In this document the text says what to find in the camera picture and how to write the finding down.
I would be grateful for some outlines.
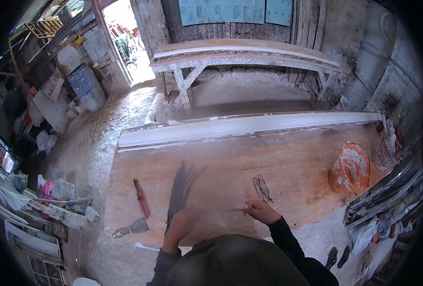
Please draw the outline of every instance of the hand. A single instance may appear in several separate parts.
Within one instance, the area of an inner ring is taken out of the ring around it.
[[[261,200],[249,200],[243,205],[243,215],[249,214],[255,220],[270,225],[282,216]]]
[[[191,232],[201,216],[202,213],[194,208],[186,208],[176,213],[164,237],[162,250],[166,253],[176,254],[178,244]]]

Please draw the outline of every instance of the red utility knife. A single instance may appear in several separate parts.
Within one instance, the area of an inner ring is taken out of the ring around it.
[[[150,217],[150,209],[148,209],[148,204],[146,203],[145,196],[143,195],[143,191],[141,190],[140,184],[138,183],[137,179],[134,179],[135,190],[137,190],[137,200],[140,204],[141,213],[143,217],[148,219]]]

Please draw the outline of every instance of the black sandal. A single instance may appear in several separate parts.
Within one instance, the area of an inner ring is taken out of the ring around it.
[[[338,253],[339,253],[339,251],[337,250],[337,248],[335,246],[329,251],[329,256],[328,256],[327,262],[326,262],[326,268],[328,270],[330,270],[331,267],[334,266],[334,264],[337,262],[337,254]]]
[[[350,256],[351,247],[349,245],[346,246],[345,250],[343,251],[342,258],[340,258],[339,264],[337,264],[337,268],[342,268],[345,262],[348,260],[348,256]]]

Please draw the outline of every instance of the person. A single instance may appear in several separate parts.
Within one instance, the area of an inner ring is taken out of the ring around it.
[[[221,235],[196,244],[185,256],[178,245],[193,229],[200,212],[174,215],[157,256],[157,285],[339,285],[318,260],[306,258],[285,219],[263,201],[247,201],[243,215],[269,227],[273,243],[238,234]]]

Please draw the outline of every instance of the orange bucket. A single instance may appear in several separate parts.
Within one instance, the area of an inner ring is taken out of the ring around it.
[[[353,142],[340,148],[340,156],[329,170],[329,184],[335,192],[365,193],[370,183],[370,162],[366,150]]]

